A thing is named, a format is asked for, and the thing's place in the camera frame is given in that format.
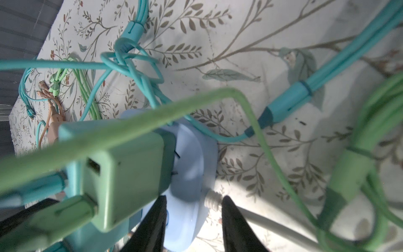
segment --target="cable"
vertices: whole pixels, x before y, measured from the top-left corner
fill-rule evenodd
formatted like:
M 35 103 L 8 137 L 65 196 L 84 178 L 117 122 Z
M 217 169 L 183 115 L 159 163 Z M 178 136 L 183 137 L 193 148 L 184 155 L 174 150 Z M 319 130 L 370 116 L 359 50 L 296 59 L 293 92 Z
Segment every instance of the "cable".
M 80 121 L 84 120 L 87 116 L 88 112 L 90 112 L 90 116 L 92 118 L 100 118 L 99 113 L 96 113 L 96 109 L 94 107 L 94 98 L 95 93 L 101 86 L 102 82 L 106 79 L 106 77 L 110 74 L 111 70 L 114 69 L 128 77 L 131 77 L 135 80 L 141 92 L 144 96 L 150 101 L 150 105 L 152 108 L 156 108 L 159 106 L 159 102 L 156 97 L 160 100 L 164 98 L 167 101 L 166 96 L 162 96 L 158 84 L 163 83 L 164 79 L 158 70 L 155 62 L 156 59 L 153 59 L 148 56 L 143 48 L 141 48 L 137 41 L 140 39 L 142 34 L 142 29 L 148 17 L 148 1 L 140 0 L 138 5 L 138 11 L 135 21 L 131 21 L 128 27 L 125 29 L 122 37 L 115 42 L 115 54 L 114 53 L 103 53 L 101 55 L 101 59 L 104 62 L 96 63 L 96 62 L 57 62 L 57 61 L 46 61 L 46 60 L 38 60 L 35 61 L 36 67 L 48 67 L 52 65 L 52 67 L 60 67 L 64 68 L 63 73 L 61 71 L 57 72 L 56 80 L 59 79 L 60 76 L 64 76 L 66 70 L 69 69 L 105 69 L 105 73 L 98 80 L 97 84 L 94 86 L 91 94 L 88 96 L 88 99 L 85 92 L 85 86 L 82 87 L 80 85 L 80 90 L 82 91 L 83 100 L 87 99 L 87 105 L 82 114 Z M 305 84 L 305 88 L 309 87 L 308 90 L 301 91 L 301 86 L 292 86 L 291 92 L 285 92 L 287 95 L 280 96 L 280 100 L 285 100 L 286 102 L 276 102 L 276 99 L 272 104 L 273 106 L 268 106 L 269 109 L 266 108 L 265 112 L 259 118 L 259 123 L 262 128 L 267 125 L 272 125 L 275 122 L 278 122 L 289 114 L 291 114 L 294 110 L 301 107 L 303 104 L 310 100 L 310 95 L 312 91 L 317 90 L 322 85 L 324 85 L 328 80 L 333 78 L 335 75 L 339 74 L 345 68 L 347 68 L 352 62 L 357 60 L 362 54 L 368 51 L 374 44 L 376 44 L 382 37 L 384 37 L 394 26 L 396 26 L 399 21 L 403 17 L 403 0 L 391 0 L 384 9 L 378 14 L 378 16 L 364 29 L 364 31 L 357 36 L 354 41 L 352 41 L 342 52 L 340 52 L 336 57 L 334 57 L 330 62 L 320 68 L 317 72 L 315 72 L 308 80 L 302 84 Z M 128 54 L 127 52 L 136 48 L 140 51 L 142 55 Z M 158 75 L 158 79 L 148 78 L 143 73 L 139 72 L 133 62 L 130 60 L 132 58 L 137 58 L 139 60 L 149 61 L 156 71 Z M 4 61 L 0 61 L 0 70 L 1 69 L 13 69 L 31 66 L 30 61 L 22 60 L 22 61 L 7 61 L 7 66 L 4 67 Z M 80 76 L 80 73 L 76 70 L 74 74 Z M 298 97 L 290 97 L 289 94 L 293 94 L 295 92 L 299 92 L 299 95 L 306 96 L 304 98 Z M 30 117 L 33 117 L 35 112 L 32 110 L 29 102 L 24 100 L 27 105 L 27 111 Z M 282 113 L 282 115 L 274 115 L 273 108 L 275 108 L 276 113 Z M 253 131 L 251 128 L 245 130 L 244 134 L 236 136 L 236 137 L 225 137 L 222 135 L 214 134 L 206 126 L 198 123 L 196 120 L 191 118 L 190 116 L 186 116 L 196 128 L 198 128 L 201 132 L 207 134 L 210 137 L 215 138 L 220 142 L 239 142 L 247 137 L 253 135 Z
M 214 211 L 221 211 L 221 203 L 222 203 L 222 195 L 219 194 L 218 192 L 214 192 L 210 190 L 206 198 L 204 199 L 204 206 L 212 209 Z M 303 248 L 305 248 L 307 251 L 310 252 L 322 252 L 322 249 L 320 248 L 319 244 L 316 241 L 313 241 L 302 234 L 287 228 L 286 226 L 283 226 L 273 220 L 270 220 L 266 217 L 263 217 L 261 215 L 258 215 L 256 213 L 253 213 L 251 211 L 248 211 L 242 207 L 237 206 L 243 217 L 248 220 L 250 223 L 253 223 L 255 225 L 258 225 L 262 228 L 265 228 L 281 237 L 284 239 L 293 242 Z
M 35 136 L 36 136 L 36 146 L 38 146 L 38 147 L 39 147 L 39 132 L 40 132 L 41 125 L 43 125 L 43 126 L 46 125 L 46 123 L 45 123 L 44 120 L 41 120 L 41 121 L 38 123 L 38 127 L 36 128 L 36 135 L 35 135 Z
M 388 82 L 381 87 L 381 90 L 376 92 L 372 96 L 372 98 L 377 97 L 380 92 L 392 94 L 392 96 L 399 95 L 401 97 L 402 92 L 399 92 L 397 94 L 394 92 L 390 92 L 390 89 L 385 90 L 385 88 L 390 87 L 391 83 L 394 83 L 395 81 L 397 81 L 398 84 L 401 85 L 401 82 L 403 81 L 402 74 L 400 74 L 397 78 L 393 77 L 391 78 L 391 80 L 388 80 Z M 317 237 L 321 246 L 328 251 L 334 251 L 328 245 L 326 239 L 329 239 L 332 244 L 336 244 L 341 251 L 365 251 L 361 248 L 354 247 L 350 242 L 345 242 L 340 238 L 335 237 L 334 235 L 328 233 L 326 230 L 323 230 L 320 227 L 320 221 L 316 220 L 312 213 L 302 203 L 301 199 L 294 192 L 292 186 L 288 183 L 287 177 L 282 173 L 281 168 L 279 167 L 272 152 L 270 151 L 270 147 L 265 141 L 263 132 L 259 127 L 259 123 L 246 97 L 240 91 L 233 88 L 218 89 L 206 94 L 199 94 L 179 102 L 160 106 L 155 110 L 142 113 L 131 119 L 111 123 L 105 128 L 101 128 L 95 132 L 80 136 L 80 138 L 65 141 L 59 143 L 56 146 L 53 146 L 52 148 L 46 148 L 40 152 L 35 152 L 26 156 L 22 156 L 18 160 L 16 160 L 15 157 L 4 158 L 0 160 L 0 167 L 2 167 L 2 169 L 0 170 L 0 193 L 4 193 L 14 186 L 19 186 L 24 182 L 37 178 L 51 170 L 58 169 L 59 167 L 66 165 L 68 162 L 70 162 L 70 160 L 82 159 L 90 153 L 94 153 L 102 149 L 112 148 L 131 139 L 134 139 L 146 132 L 161 127 L 170 121 L 174 121 L 202 106 L 210 104 L 214 101 L 219 101 L 224 98 L 230 97 L 238 101 L 245 111 L 245 114 L 248 117 L 253 130 L 255 131 L 258 142 L 266 155 L 266 158 L 270 161 L 272 168 L 274 169 L 276 175 L 278 176 L 281 184 L 283 185 L 287 193 L 291 196 L 291 198 L 295 201 L 297 206 L 311 221 L 311 223 L 314 226 L 318 227 Z M 384 100 L 385 98 L 381 96 L 381 99 L 378 102 L 382 103 L 384 102 Z M 379 112 L 378 109 L 370 109 L 370 111 Z M 400 113 L 399 115 L 401 116 L 400 120 L 403 119 L 403 114 Z M 395 122 L 399 122 L 399 120 L 396 120 L 395 117 L 391 118 Z M 393 127 L 393 125 L 389 125 L 392 122 L 391 119 L 384 122 L 388 124 L 383 127 L 384 130 Z M 43 163 L 42 159 L 47 156 L 54 157 L 54 161 Z M 20 176 L 13 176 L 13 174 L 15 173 L 20 174 Z M 345 188 L 345 190 L 349 190 L 348 186 L 343 186 L 343 188 Z
M 376 226 L 361 247 L 375 250 L 387 234 L 387 222 L 403 228 L 403 220 L 387 206 L 382 183 L 371 151 L 381 138 L 403 120 L 403 73 L 389 78 L 364 104 L 350 146 L 337 163 L 326 189 L 326 200 L 318 219 L 318 241 L 328 251 L 330 227 L 340 211 L 362 190 L 376 210 Z
M 403 0 L 390 0 L 375 19 L 341 52 L 313 73 L 307 80 L 291 85 L 269 104 L 259 117 L 263 129 L 278 123 L 311 100 L 312 93 L 341 73 L 386 36 L 403 19 Z M 248 137 L 251 128 L 245 130 Z

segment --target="usb port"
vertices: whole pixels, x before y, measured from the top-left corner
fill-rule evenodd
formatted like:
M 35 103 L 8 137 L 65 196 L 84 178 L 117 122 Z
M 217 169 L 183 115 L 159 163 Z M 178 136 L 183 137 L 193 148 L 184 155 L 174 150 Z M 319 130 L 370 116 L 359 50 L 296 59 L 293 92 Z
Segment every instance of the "usb port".
M 101 173 L 101 166 L 92 159 L 88 159 L 87 164 L 91 167 L 98 175 Z

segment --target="white cable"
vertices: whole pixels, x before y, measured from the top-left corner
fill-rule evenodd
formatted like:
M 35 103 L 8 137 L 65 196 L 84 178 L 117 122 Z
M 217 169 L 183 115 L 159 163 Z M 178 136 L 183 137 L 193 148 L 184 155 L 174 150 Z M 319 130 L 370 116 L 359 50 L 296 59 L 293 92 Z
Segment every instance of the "white cable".
M 215 192 L 212 190 L 210 190 L 207 193 L 206 198 L 204 199 L 204 206 L 209 209 L 212 209 L 214 211 L 221 210 L 221 208 L 222 208 L 221 203 L 222 203 L 222 195 L 219 194 L 218 192 Z M 313 240 L 303 236 L 302 234 L 295 232 L 294 230 L 289 229 L 286 226 L 283 226 L 266 217 L 263 217 L 256 213 L 243 209 L 239 206 L 237 206 L 237 208 L 241 212 L 243 217 L 250 223 L 253 223 L 262 228 L 265 228 L 265 229 L 289 240 L 290 242 L 293 242 L 294 244 L 297 244 L 297 245 L 303 247 L 304 249 L 306 249 L 310 252 L 323 252 L 323 250 L 320 248 L 320 246 L 318 245 L 318 243 L 316 241 L 313 241 Z

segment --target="teal cable bundle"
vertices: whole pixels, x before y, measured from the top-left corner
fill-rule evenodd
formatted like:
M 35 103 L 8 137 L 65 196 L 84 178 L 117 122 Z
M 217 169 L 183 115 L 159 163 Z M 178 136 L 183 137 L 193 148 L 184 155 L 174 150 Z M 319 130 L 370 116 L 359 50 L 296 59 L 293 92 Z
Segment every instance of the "teal cable bundle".
M 305 82 L 314 92 L 369 51 L 403 19 L 403 1 L 391 0 L 346 48 Z
M 35 102 L 44 102 L 47 101 L 47 99 L 34 99 L 31 98 L 26 90 L 25 90 L 25 82 L 28 79 L 29 74 L 31 73 L 31 68 L 26 69 L 23 73 L 23 77 L 21 78 L 20 81 L 20 85 L 18 87 L 18 93 L 20 95 L 21 100 L 24 102 L 26 108 L 27 108 L 27 114 L 30 118 L 34 118 L 34 116 L 36 115 L 35 111 L 33 110 L 31 104 L 29 103 L 29 101 L 35 101 Z
M 395 27 L 403 17 L 403 0 L 391 0 L 377 17 L 357 36 L 345 49 L 342 50 L 330 62 L 325 64 L 317 72 L 315 72 L 306 82 L 295 83 L 283 95 L 277 98 L 269 105 L 262 116 L 259 118 L 259 125 L 264 128 L 273 123 L 279 122 L 286 118 L 293 111 L 308 102 L 312 93 L 323 86 L 327 81 L 339 74 L 355 60 L 367 52 L 374 44 L 382 39 L 393 27 Z M 93 101 L 97 90 L 103 81 L 108 77 L 112 70 L 116 70 L 125 76 L 135 80 L 141 92 L 150 101 L 152 108 L 157 108 L 161 103 L 168 103 L 168 99 L 160 91 L 158 84 L 164 82 L 161 72 L 155 65 L 158 60 L 149 57 L 137 41 L 143 33 L 143 26 L 148 18 L 148 1 L 139 0 L 137 16 L 134 21 L 129 22 L 122 37 L 115 42 L 115 53 L 105 52 L 101 54 L 103 63 L 97 62 L 76 62 L 76 61 L 50 61 L 50 60 L 0 60 L 0 70 L 2 69 L 18 69 L 28 67 L 51 67 L 63 69 L 105 69 L 106 71 L 94 85 L 93 90 L 88 95 L 87 105 L 80 121 L 84 120 L 89 111 L 91 117 L 96 117 L 94 113 Z M 128 52 L 136 48 L 142 55 L 129 54 Z M 148 61 L 156 71 L 158 78 L 149 78 L 142 72 L 138 71 L 132 62 L 132 59 Z M 27 111 L 30 116 L 35 113 L 29 105 L 28 99 L 22 98 L 27 105 Z M 185 116 L 196 128 L 201 132 L 220 142 L 238 142 L 253 135 L 251 128 L 247 129 L 244 134 L 237 137 L 224 137 L 211 132 L 206 126 L 191 118 Z

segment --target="green power adapter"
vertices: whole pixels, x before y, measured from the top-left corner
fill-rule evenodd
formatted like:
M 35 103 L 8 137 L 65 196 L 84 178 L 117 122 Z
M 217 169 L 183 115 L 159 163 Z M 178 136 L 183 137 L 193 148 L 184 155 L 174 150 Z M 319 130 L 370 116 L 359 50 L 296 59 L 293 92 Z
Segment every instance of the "green power adapter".
M 98 205 L 92 223 L 108 232 L 168 189 L 175 136 L 157 130 L 89 156 L 82 193 Z

